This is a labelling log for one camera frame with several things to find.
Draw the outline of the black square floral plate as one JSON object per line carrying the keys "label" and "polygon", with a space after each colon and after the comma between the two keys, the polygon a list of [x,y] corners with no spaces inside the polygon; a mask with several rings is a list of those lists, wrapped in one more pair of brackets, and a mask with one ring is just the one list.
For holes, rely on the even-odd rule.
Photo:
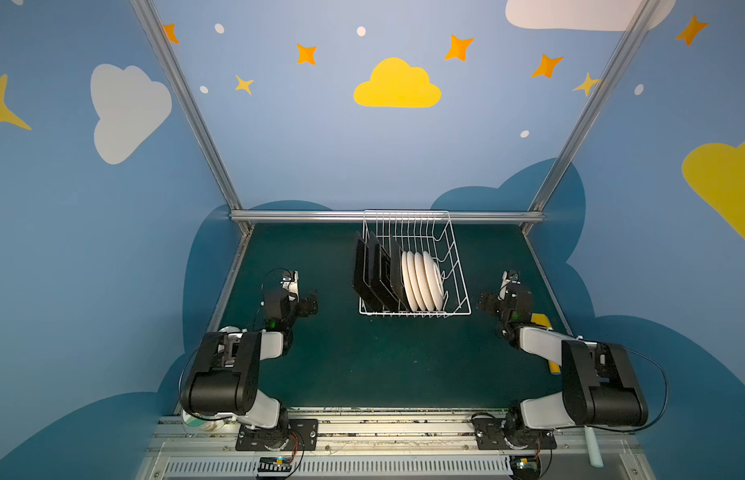
{"label": "black square floral plate", "polygon": [[370,310],[385,312],[389,308],[391,296],[383,277],[383,250],[378,237],[371,233],[368,236],[368,286],[376,298],[376,304],[370,304]]}
{"label": "black square floral plate", "polygon": [[374,274],[372,274],[372,290],[388,312],[400,311],[400,299],[394,292],[391,276],[391,256],[382,244],[374,247]]}
{"label": "black square floral plate", "polygon": [[368,262],[366,262],[366,254],[368,253],[368,247],[366,242],[360,236],[360,233],[356,234],[356,255],[354,256],[354,279],[352,280],[352,287],[354,291],[360,296],[360,300],[364,302],[364,307],[368,312],[378,312],[381,308],[381,302],[378,297],[374,294],[370,285],[368,285]]}

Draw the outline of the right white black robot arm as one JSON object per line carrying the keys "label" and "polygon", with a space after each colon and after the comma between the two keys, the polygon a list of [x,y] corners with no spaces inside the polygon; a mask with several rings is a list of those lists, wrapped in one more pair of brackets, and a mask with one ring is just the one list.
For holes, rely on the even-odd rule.
{"label": "right white black robot arm", "polygon": [[510,346],[560,367],[562,390],[511,407],[506,436],[555,429],[641,429],[650,411],[629,352],[623,346],[568,336],[536,324],[532,294],[509,284],[480,294],[478,308],[499,320],[498,334]]}

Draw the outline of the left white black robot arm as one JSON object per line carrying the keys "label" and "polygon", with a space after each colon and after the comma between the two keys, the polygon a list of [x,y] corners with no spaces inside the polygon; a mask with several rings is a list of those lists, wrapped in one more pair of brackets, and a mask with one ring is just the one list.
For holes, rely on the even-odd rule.
{"label": "left white black robot arm", "polygon": [[202,338],[178,386],[186,414],[208,422],[234,419],[250,430],[288,429],[286,408],[260,391],[260,364],[288,354],[296,320],[318,313],[318,294],[300,297],[274,289],[264,306],[266,326],[261,330],[218,331]]}

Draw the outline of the yellow toy spatula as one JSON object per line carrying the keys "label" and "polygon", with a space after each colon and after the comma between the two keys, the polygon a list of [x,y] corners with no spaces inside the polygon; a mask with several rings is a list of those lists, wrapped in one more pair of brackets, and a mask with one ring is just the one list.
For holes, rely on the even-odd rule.
{"label": "yellow toy spatula", "polygon": [[[533,313],[532,322],[547,329],[553,328],[552,322],[550,322],[550,319],[545,314]],[[549,362],[549,368],[552,375],[559,376],[561,374],[560,366],[552,361]]]}

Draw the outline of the white round plate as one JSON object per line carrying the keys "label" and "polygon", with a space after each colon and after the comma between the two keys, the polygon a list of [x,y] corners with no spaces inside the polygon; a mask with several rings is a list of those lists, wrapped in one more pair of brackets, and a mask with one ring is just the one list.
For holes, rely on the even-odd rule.
{"label": "white round plate", "polygon": [[424,261],[423,261],[423,254],[421,252],[417,252],[415,254],[415,257],[416,257],[416,260],[415,260],[416,270],[418,272],[418,278],[419,278],[419,284],[420,284],[420,290],[422,292],[422,296],[424,297],[424,300],[426,302],[428,312],[434,312],[436,311],[436,309],[435,309],[435,304],[433,302],[433,298],[430,292],[428,278],[426,276],[426,270],[425,270]]}
{"label": "white round plate", "polygon": [[412,312],[418,312],[420,310],[420,306],[416,300],[416,296],[412,288],[410,270],[409,270],[409,264],[408,264],[408,253],[406,251],[403,251],[401,255],[401,267],[402,267],[402,274],[403,274],[403,285],[406,291],[406,296],[407,296],[408,304],[410,306],[410,310]]}
{"label": "white round plate", "polygon": [[414,296],[416,298],[416,302],[419,306],[419,309],[421,311],[427,311],[426,302],[424,300],[424,297],[422,296],[422,292],[420,290],[420,284],[419,284],[419,278],[418,278],[418,272],[416,270],[416,257],[413,252],[407,253],[407,262],[408,262],[408,268],[409,268],[409,275],[410,275],[410,282],[412,286],[412,290],[414,292]]}
{"label": "white round plate", "polygon": [[423,253],[423,261],[435,309],[442,311],[445,302],[445,290],[438,263],[430,256],[429,252]]}

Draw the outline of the left small circuit board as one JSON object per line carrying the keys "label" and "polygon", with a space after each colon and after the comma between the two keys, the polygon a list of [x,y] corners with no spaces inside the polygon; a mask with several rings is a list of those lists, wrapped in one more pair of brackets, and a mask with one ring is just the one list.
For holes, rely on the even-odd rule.
{"label": "left small circuit board", "polygon": [[256,478],[288,478],[294,472],[296,462],[286,457],[261,457],[256,462]]}

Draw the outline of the small circuit board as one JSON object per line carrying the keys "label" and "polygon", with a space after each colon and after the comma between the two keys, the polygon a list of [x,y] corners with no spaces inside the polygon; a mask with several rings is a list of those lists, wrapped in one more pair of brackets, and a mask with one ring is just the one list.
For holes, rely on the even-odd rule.
{"label": "small circuit board", "polygon": [[534,457],[513,456],[510,458],[512,480],[539,480],[542,474],[542,463]]}
{"label": "small circuit board", "polygon": [[294,472],[296,462],[286,457],[261,457],[256,462],[256,478],[288,478]]}

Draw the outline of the round clear lidded container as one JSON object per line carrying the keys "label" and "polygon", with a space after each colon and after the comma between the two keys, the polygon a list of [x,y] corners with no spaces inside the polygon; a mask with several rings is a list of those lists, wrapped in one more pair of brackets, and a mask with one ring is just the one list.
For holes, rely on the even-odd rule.
{"label": "round clear lidded container", "polygon": [[212,433],[222,429],[226,425],[224,420],[204,420],[196,418],[186,411],[182,412],[184,428],[190,432]]}

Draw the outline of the right small circuit board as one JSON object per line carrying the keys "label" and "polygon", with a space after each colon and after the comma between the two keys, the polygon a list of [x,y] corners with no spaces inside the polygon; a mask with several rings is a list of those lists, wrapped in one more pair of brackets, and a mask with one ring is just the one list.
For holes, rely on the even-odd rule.
{"label": "right small circuit board", "polygon": [[539,480],[542,474],[542,463],[534,457],[513,456],[510,458],[512,480]]}

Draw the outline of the light blue toy spatula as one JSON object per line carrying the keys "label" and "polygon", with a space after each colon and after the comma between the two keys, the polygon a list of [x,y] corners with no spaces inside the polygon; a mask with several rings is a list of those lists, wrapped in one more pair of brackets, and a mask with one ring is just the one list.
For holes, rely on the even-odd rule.
{"label": "light blue toy spatula", "polygon": [[594,428],[586,426],[584,428],[584,434],[586,439],[586,446],[587,446],[587,452],[589,456],[589,461],[592,467],[594,468],[604,468],[604,459],[600,450],[600,445],[596,436],[596,431]]}

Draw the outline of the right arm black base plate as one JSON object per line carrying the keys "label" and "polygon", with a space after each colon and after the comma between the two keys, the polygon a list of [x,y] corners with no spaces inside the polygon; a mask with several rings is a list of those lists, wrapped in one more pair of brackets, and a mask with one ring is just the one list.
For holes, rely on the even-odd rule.
{"label": "right arm black base plate", "polygon": [[530,430],[507,427],[504,419],[478,417],[470,420],[480,450],[555,450],[554,433],[549,430]]}

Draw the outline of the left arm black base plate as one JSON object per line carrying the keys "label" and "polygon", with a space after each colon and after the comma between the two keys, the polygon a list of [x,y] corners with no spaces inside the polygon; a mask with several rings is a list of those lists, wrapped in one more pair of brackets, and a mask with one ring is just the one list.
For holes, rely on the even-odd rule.
{"label": "left arm black base plate", "polygon": [[276,428],[250,428],[241,425],[236,436],[236,451],[314,451],[318,441],[318,420],[280,420]]}

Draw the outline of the aluminium rail base frame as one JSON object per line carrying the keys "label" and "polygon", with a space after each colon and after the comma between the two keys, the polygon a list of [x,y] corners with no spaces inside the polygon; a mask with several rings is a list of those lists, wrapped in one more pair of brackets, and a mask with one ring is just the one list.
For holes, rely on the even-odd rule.
{"label": "aluminium rail base frame", "polygon": [[[511,479],[510,458],[541,460],[544,479],[652,479],[632,435],[596,432],[605,467],[591,466],[583,430],[554,432],[555,450],[480,450],[470,420],[502,409],[298,407],[290,419],[318,420],[316,450],[236,451],[238,426],[190,432],[164,417],[140,464],[140,479]],[[296,462],[288,478],[256,478],[261,457]]]}

